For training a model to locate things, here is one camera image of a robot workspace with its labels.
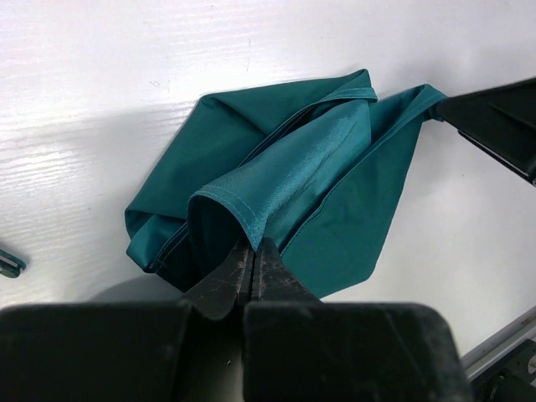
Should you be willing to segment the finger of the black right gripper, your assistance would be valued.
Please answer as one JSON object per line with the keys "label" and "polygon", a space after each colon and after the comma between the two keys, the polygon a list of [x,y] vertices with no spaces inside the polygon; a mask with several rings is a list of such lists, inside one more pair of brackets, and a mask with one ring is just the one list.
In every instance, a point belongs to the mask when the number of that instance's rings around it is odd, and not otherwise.
{"label": "finger of the black right gripper", "polygon": [[535,184],[535,79],[449,97],[437,115],[471,144]]}

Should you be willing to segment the teal cloth napkin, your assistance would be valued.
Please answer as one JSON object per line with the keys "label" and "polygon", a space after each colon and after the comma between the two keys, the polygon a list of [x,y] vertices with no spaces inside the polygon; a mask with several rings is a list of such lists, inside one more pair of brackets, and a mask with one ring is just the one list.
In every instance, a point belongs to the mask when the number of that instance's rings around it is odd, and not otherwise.
{"label": "teal cloth napkin", "polygon": [[443,99],[378,98],[367,70],[205,95],[126,208],[127,255],[188,291],[270,238],[315,296],[364,282]]}

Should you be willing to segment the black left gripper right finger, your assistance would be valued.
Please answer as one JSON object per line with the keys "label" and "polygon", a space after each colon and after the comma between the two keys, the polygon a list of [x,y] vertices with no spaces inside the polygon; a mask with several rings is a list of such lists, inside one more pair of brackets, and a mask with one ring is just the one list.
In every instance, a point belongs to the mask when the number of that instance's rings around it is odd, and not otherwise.
{"label": "black left gripper right finger", "polygon": [[281,305],[321,305],[283,263],[275,242],[263,238],[255,252],[250,302]]}

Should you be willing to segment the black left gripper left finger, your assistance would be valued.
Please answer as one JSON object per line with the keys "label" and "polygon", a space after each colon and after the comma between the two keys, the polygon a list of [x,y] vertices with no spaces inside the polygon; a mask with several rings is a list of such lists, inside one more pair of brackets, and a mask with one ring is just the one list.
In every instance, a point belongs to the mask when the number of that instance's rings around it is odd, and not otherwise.
{"label": "black left gripper left finger", "polygon": [[239,240],[223,263],[182,299],[211,321],[224,320],[236,307],[250,300],[255,251],[247,240]]}

